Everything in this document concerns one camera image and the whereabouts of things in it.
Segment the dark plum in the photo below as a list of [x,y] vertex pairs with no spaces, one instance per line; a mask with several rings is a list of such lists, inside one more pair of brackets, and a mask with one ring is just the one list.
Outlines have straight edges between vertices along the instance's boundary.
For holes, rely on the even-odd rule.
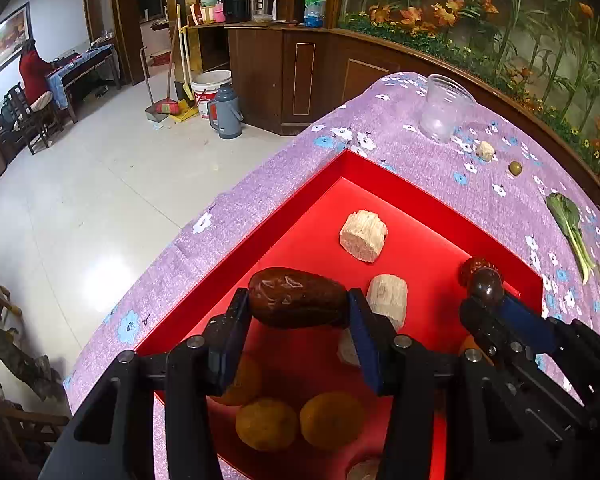
[[471,274],[468,292],[486,308],[499,306],[505,296],[500,274],[491,268],[480,268]]

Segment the small red jujube date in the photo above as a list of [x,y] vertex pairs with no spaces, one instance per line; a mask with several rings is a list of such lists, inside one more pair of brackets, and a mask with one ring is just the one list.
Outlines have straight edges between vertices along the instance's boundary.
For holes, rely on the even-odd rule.
[[483,258],[475,258],[471,257],[467,259],[460,266],[460,274],[458,274],[458,279],[460,280],[460,284],[463,286],[467,286],[472,278],[472,276],[481,269],[492,269],[492,263],[486,261]]

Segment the orange tangerine edge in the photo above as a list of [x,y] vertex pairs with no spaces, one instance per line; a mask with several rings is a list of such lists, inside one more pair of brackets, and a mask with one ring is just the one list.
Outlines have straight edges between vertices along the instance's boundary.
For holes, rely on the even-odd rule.
[[300,411],[300,428],[314,448],[332,450],[355,441],[361,434],[365,411],[358,399],[344,392],[314,396]]

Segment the long beige cake piece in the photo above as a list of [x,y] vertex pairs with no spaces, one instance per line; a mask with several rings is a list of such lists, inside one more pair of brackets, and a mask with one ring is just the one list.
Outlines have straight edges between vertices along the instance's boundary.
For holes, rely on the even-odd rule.
[[373,263],[384,248],[388,228],[378,214],[368,210],[352,212],[339,232],[341,247],[355,259]]

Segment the round beige rice ball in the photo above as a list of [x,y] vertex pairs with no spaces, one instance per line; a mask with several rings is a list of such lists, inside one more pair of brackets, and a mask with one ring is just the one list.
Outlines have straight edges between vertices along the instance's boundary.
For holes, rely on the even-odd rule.
[[380,460],[369,458],[351,466],[346,474],[346,480],[375,480],[378,474]]

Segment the beige cake cube far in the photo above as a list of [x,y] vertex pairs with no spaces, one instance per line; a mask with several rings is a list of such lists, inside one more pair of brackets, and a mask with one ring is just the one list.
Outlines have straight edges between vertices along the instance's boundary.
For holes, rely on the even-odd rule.
[[358,360],[358,352],[356,352],[355,344],[353,341],[353,337],[351,331],[346,328],[340,336],[340,341],[338,344],[338,356],[341,362],[353,365],[356,367],[360,366],[360,361]]

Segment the small orange tangerine far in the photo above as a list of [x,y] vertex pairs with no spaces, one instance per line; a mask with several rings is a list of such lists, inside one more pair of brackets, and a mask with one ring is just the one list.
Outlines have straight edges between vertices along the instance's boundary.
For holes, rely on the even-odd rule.
[[262,385],[261,365],[250,353],[244,353],[240,358],[233,382],[222,396],[212,396],[211,399],[226,406],[246,405],[260,398]]

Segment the red shallow tray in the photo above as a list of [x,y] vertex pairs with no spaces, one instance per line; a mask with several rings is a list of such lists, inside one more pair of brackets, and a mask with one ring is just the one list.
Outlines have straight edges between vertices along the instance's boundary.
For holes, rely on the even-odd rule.
[[246,336],[246,356],[262,374],[262,396],[302,408],[321,393],[350,394],[364,408],[362,434],[331,451],[296,437],[288,448],[262,452],[239,439],[234,408],[210,401],[213,443],[224,463],[250,479],[341,479],[355,462],[381,451],[391,408],[388,398],[366,386],[357,367],[339,357],[348,291],[368,289],[381,274],[402,278],[402,333],[456,356],[467,338],[458,309],[467,295],[460,269],[470,258],[493,264],[506,292],[539,310],[541,278],[521,258],[411,182],[344,152],[231,250],[137,350],[160,354],[200,335],[254,274],[291,270],[308,292],[294,298],[282,326],[252,321]]

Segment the green bok choy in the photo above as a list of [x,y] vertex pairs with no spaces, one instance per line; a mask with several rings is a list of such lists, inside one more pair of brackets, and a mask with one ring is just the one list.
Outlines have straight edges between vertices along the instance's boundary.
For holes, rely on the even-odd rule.
[[550,193],[545,199],[546,206],[566,238],[581,275],[582,285],[588,284],[596,268],[596,263],[586,250],[580,228],[580,210],[570,198],[562,193]]

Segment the purple floral tablecloth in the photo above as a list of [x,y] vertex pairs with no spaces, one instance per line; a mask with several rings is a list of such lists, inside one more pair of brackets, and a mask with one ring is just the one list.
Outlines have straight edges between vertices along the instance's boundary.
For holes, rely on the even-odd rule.
[[486,108],[395,74],[222,195],[173,307],[111,321],[46,479],[600,479],[600,208]]

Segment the small green olive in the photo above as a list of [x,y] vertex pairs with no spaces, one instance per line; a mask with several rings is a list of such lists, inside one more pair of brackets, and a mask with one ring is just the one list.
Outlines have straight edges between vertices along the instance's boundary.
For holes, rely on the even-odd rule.
[[508,165],[508,170],[514,177],[518,177],[522,173],[522,166],[519,162],[513,160]]

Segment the tiny beige cake piece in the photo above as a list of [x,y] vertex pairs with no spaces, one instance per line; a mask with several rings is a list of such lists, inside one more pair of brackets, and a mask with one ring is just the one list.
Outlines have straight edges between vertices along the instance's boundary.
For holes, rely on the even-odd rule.
[[484,162],[490,162],[495,156],[494,147],[489,142],[481,141],[476,146],[476,155],[480,160],[483,160]]

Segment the grey thermos jug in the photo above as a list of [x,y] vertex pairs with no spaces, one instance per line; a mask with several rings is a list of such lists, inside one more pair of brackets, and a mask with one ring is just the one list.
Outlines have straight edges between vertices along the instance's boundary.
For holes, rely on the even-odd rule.
[[232,85],[221,84],[215,97],[208,104],[209,125],[221,139],[232,140],[242,134],[242,112],[238,96]]

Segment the clear plastic cup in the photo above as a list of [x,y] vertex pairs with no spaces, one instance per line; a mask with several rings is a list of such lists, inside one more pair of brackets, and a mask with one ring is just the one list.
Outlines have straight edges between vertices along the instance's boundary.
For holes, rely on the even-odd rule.
[[440,74],[427,78],[425,103],[419,118],[419,129],[439,143],[451,140],[467,113],[477,104],[475,98],[455,80]]

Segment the broom and dustpan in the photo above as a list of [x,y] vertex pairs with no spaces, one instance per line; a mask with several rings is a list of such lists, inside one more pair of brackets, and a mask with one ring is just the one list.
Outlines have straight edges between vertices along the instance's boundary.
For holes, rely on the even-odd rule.
[[171,47],[168,58],[168,76],[166,76],[166,96],[163,99],[155,100],[154,95],[151,91],[151,85],[148,76],[148,65],[146,61],[145,51],[146,48],[140,49],[140,64],[142,64],[145,84],[149,96],[150,104],[145,108],[146,118],[150,122],[160,124],[171,117],[176,122],[185,122],[188,118],[194,117],[198,114],[198,107],[196,105],[195,96],[190,89],[183,84],[184,98],[178,100],[178,94],[175,91],[174,86],[174,74],[175,74],[175,48],[180,46],[182,32],[181,9],[180,5],[176,5],[176,21],[174,23],[174,31],[172,34]]

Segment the white plastic bucket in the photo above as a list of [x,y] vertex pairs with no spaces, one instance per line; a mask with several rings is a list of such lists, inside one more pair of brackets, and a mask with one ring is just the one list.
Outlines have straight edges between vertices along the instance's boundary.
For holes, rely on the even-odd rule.
[[222,84],[232,82],[232,72],[230,70],[209,70],[196,75],[190,86],[193,89],[198,112],[201,118],[208,119],[208,105],[215,98]]

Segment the flower and bamboo display case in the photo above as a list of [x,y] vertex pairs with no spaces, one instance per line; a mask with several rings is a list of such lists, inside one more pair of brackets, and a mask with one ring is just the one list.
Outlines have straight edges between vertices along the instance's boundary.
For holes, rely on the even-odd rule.
[[338,24],[490,84],[600,172],[600,0],[341,0]]

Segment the blue cloth side table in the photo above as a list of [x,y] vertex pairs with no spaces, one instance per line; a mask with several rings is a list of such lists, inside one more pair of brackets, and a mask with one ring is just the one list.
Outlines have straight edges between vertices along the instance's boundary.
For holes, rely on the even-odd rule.
[[112,44],[104,44],[81,53],[69,63],[46,76],[46,81],[58,108],[67,113],[76,124],[76,108],[74,107],[74,87],[83,79],[95,76],[103,68],[108,78],[105,86],[114,86],[119,90],[122,86],[121,73],[118,63],[117,50]]

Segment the person in red coat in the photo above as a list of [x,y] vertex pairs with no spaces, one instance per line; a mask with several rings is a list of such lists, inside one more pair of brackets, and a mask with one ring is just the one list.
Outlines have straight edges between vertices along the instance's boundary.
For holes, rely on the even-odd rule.
[[34,112],[42,110],[53,99],[53,93],[46,80],[46,76],[53,70],[54,66],[43,61],[38,55],[35,40],[26,40],[20,54],[19,71],[24,84],[24,95]]

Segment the green label water bottle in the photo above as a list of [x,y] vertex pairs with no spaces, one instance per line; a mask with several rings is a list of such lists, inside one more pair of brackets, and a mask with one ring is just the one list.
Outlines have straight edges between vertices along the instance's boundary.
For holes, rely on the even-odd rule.
[[324,24],[326,0],[304,0],[303,24],[321,28]]

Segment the framed wall painting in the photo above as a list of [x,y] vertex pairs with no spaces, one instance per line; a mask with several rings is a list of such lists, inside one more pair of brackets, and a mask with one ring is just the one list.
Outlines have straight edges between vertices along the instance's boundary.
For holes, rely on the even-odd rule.
[[32,38],[30,3],[26,2],[0,22],[0,71]]

